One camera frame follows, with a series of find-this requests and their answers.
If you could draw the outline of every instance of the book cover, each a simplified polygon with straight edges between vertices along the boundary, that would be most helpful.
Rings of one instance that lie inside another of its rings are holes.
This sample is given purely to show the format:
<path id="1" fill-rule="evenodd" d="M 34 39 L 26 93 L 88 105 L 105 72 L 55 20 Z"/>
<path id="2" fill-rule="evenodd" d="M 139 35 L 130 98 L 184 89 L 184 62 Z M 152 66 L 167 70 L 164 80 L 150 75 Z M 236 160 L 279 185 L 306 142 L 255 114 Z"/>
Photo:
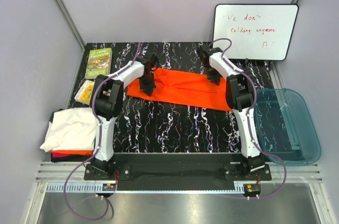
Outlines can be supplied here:
<path id="1" fill-rule="evenodd" d="M 81 86 L 80 90 L 75 95 L 75 100 L 89 105 L 93 93 L 94 81 L 86 80 L 85 83 Z"/>
<path id="2" fill-rule="evenodd" d="M 85 78 L 95 79 L 97 75 L 108 75 L 111 69 L 111 59 L 111 48 L 91 50 L 88 57 Z"/>

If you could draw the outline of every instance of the metal floor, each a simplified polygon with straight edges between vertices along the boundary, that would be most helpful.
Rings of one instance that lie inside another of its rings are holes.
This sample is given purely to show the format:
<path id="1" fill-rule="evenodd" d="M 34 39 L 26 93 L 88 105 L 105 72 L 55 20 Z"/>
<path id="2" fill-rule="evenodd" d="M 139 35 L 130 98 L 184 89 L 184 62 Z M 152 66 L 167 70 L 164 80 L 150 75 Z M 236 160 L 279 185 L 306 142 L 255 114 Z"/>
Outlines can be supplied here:
<path id="1" fill-rule="evenodd" d="M 275 190 L 273 184 L 262 184 L 262 194 Z M 88 218 L 100 216 L 106 205 L 100 199 L 89 199 L 88 193 L 70 193 L 69 202 L 76 212 Z M 216 194 L 115 194 L 114 207 L 96 223 L 123 224 L 318 224 L 321 223 L 307 184 L 286 184 L 276 196 L 262 200 L 240 200 Z M 89 223 L 67 211 L 62 193 L 46 193 L 39 224 Z"/>

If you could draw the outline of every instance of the tabletop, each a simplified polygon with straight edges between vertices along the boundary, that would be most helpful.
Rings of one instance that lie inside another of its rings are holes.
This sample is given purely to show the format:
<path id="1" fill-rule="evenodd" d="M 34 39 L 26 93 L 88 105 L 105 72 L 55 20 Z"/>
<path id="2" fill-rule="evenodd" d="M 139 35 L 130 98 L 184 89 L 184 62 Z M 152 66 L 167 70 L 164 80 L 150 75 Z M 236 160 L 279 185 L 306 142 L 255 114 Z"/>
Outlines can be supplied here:
<path id="1" fill-rule="evenodd" d="M 152 51 L 162 68 L 204 74 L 196 49 L 203 42 L 143 43 L 142 53 Z M 137 43 L 88 43 L 76 77 L 69 107 L 84 107 L 74 100 L 85 82 L 90 50 L 112 49 L 111 73 L 130 61 Z M 257 89 L 273 88 L 268 61 L 232 60 L 235 65 L 254 76 Z M 116 153 L 237 153 L 240 137 L 232 112 L 195 106 L 147 101 L 124 95 L 122 112 L 114 128 Z"/>

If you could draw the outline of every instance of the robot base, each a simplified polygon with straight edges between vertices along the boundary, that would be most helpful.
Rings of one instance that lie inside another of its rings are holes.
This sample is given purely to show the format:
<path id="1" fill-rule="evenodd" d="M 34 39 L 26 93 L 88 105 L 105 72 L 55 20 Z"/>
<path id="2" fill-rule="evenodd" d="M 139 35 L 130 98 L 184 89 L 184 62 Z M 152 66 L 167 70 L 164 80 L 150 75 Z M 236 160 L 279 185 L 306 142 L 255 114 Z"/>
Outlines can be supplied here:
<path id="1" fill-rule="evenodd" d="M 100 171 L 94 167 L 92 167 L 91 164 L 86 165 L 84 180 L 90 180 L 90 181 L 100 181 L 100 180 L 115 180 L 114 171 L 118 171 L 119 174 L 119 180 L 120 181 L 126 181 L 129 180 L 129 176 L 131 173 L 131 165 L 130 164 L 116 164 L 112 166 L 112 173 L 109 175 L 106 172 Z"/>
<path id="2" fill-rule="evenodd" d="M 271 181 L 271 170 L 268 164 L 265 167 L 257 171 L 253 171 L 247 174 L 241 172 L 240 164 L 225 164 L 225 180 L 226 181 L 257 181 L 258 175 L 260 175 L 261 181 Z"/>

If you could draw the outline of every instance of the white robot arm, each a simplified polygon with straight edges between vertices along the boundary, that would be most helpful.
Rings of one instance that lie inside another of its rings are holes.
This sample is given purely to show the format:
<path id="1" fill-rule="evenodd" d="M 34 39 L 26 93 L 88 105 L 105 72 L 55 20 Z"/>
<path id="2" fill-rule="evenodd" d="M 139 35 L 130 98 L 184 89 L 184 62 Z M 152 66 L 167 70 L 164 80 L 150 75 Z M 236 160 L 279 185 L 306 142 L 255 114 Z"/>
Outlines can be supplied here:
<path id="1" fill-rule="evenodd" d="M 219 84 L 220 78 L 223 77 L 226 83 L 226 102 L 233 109 L 236 117 L 240 139 L 242 143 L 242 155 L 244 156 L 245 169 L 248 172 L 261 169 L 265 166 L 265 161 L 254 143 L 259 146 L 253 109 L 248 113 L 251 126 L 248 126 L 247 112 L 253 103 L 253 91 L 251 84 L 240 73 L 244 72 L 235 66 L 230 60 L 222 57 L 220 48 L 210 48 L 207 44 L 202 45 L 198 50 L 198 55 L 207 71 L 208 80 Z"/>
<path id="2" fill-rule="evenodd" d="M 155 54 L 145 58 L 137 58 L 136 61 L 130 61 L 126 66 L 108 76 L 97 76 L 94 84 L 93 91 L 95 92 L 98 86 L 112 75 L 114 78 L 107 81 L 106 84 L 99 90 L 95 101 L 95 112 L 99 117 L 97 119 L 95 149 L 99 148 L 98 153 L 92 160 L 92 166 L 103 172 L 109 169 L 109 161 L 113 157 L 113 135 L 114 124 L 117 120 L 119 113 L 122 110 L 123 90 L 135 79 L 140 78 L 140 90 L 150 95 L 155 88 L 154 75 L 152 68 L 157 63 L 158 58 Z M 100 136 L 100 123 L 101 123 L 101 145 L 99 146 Z"/>

